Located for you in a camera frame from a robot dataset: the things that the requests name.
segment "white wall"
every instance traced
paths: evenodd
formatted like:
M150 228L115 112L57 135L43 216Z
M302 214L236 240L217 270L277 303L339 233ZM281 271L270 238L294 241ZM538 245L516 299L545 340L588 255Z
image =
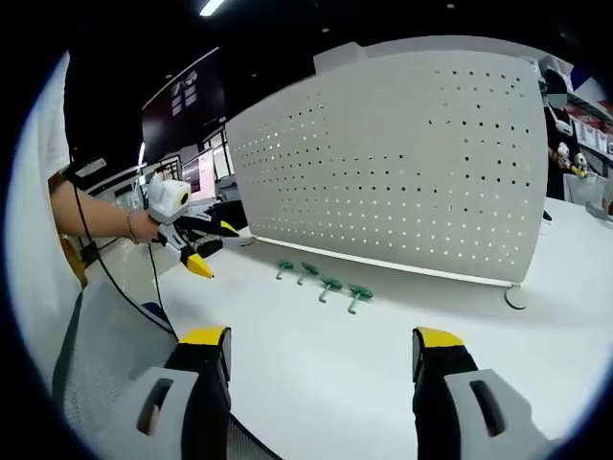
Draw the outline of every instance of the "white wall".
M466 35L431 35L385 41L367 47L361 47L356 43L347 43L315 56L313 61L315 62L317 74L321 74L341 65L358 62L362 59L427 50L481 51L535 59L542 59L549 55L549 53L530 46L497 38Z

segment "ceiling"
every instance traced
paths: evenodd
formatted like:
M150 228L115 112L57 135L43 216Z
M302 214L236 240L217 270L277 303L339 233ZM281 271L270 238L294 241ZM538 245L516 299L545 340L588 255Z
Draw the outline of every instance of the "ceiling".
M509 4L501 11L499 2L226 0L202 18L197 13L206 0L108 0L95 9L82 3L70 10L66 132L80 162L106 160L106 176L136 164L145 102L217 46L229 117L308 77L313 55L350 41L491 36L582 62L598 75L592 64L598 62L593 43L599 37L591 28L570 25L571 11L521 11Z

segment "panel stand foot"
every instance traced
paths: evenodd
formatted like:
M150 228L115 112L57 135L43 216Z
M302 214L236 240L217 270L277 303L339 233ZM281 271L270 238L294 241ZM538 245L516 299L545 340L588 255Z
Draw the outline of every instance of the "panel stand foot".
M524 310L528 307L528 294L520 285L513 285L505 292L505 300L509 307L515 310Z

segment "yellow tip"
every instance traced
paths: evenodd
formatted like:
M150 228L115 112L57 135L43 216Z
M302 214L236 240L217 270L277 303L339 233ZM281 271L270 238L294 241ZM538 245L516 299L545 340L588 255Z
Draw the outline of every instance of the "yellow tip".
M227 228L228 230L230 230L231 232L234 232L238 235L238 232L234 229L234 227L232 225L230 225L228 222L222 220L221 221L221 226L223 228Z
M226 328L218 326L215 328L195 329L187 335L181 337L179 343L190 343L192 345L219 345L221 333Z
M196 275L204 276L209 279L215 277L207 263L204 262L204 259L202 259L199 254L192 254L188 257L188 262L185 264L185 267Z
M422 326L417 327L417 330L421 334L423 346L425 348L464 346L464 342L461 338L456 337L453 333L424 328Z

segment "hand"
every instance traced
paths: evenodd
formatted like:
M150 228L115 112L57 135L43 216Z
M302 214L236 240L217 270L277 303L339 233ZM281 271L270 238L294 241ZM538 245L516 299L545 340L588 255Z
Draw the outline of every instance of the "hand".
M602 208L604 210L604 213L609 215L609 216L613 216L613 203L607 203L606 199L602 199Z
M568 170L571 167L570 161L562 155L557 156L557 166L561 170Z
M157 238L159 222L151 218L145 210L136 211L130 216L130 226L137 242L151 242Z

